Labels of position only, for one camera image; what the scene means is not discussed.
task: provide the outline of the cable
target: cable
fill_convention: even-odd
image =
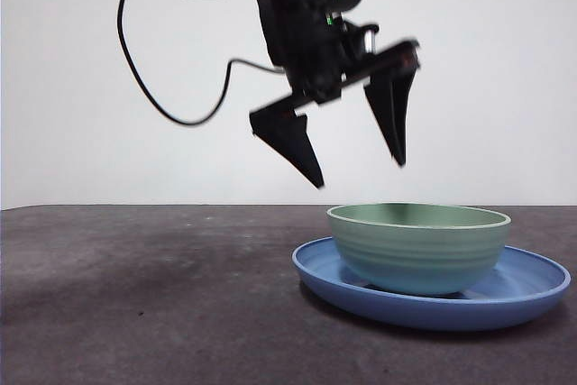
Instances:
[[[228,63],[226,64],[226,75],[224,76],[223,91],[222,91],[221,96],[220,96],[218,102],[216,103],[215,107],[208,113],[208,115],[206,115],[206,116],[204,116],[201,119],[198,119],[196,121],[185,121],[182,119],[178,119],[177,117],[175,117],[175,116],[171,115],[169,112],[167,112],[164,108],[162,108],[162,106],[154,99],[154,96],[152,96],[151,92],[148,90],[148,88],[146,87],[146,85],[142,81],[142,78],[141,78],[140,74],[138,73],[136,66],[134,65],[133,58],[130,54],[130,51],[128,51],[128,47],[126,46],[126,40],[124,38],[123,17],[124,17],[124,3],[125,3],[125,1],[126,0],[120,0],[120,2],[118,4],[118,15],[116,16],[116,27],[118,29],[118,38],[120,39],[120,44],[122,45],[124,56],[126,57],[126,61],[128,62],[128,65],[129,65],[131,71],[133,72],[134,78],[138,82],[138,85],[140,86],[144,95],[146,95],[146,97],[152,103],[152,105],[154,105],[154,107],[164,117],[166,117],[167,119],[171,120],[172,122],[174,122],[176,124],[180,124],[180,125],[184,125],[184,126],[198,126],[198,125],[204,124],[206,121],[208,121],[211,117],[213,117],[216,114],[216,112],[220,108],[221,104],[223,103],[224,98],[226,97],[226,91],[228,90],[228,84],[229,84],[230,77],[231,77],[231,69],[232,69],[232,66],[234,63],[242,63],[244,65],[248,65],[250,67],[260,69],[263,71],[267,71],[267,72],[272,72],[275,74],[283,74],[284,73],[283,69],[267,68],[267,67],[263,67],[262,65],[259,65],[257,63],[253,63],[253,62],[250,62],[248,60],[243,60],[243,59],[237,59],[237,58],[230,59],[228,61]]]

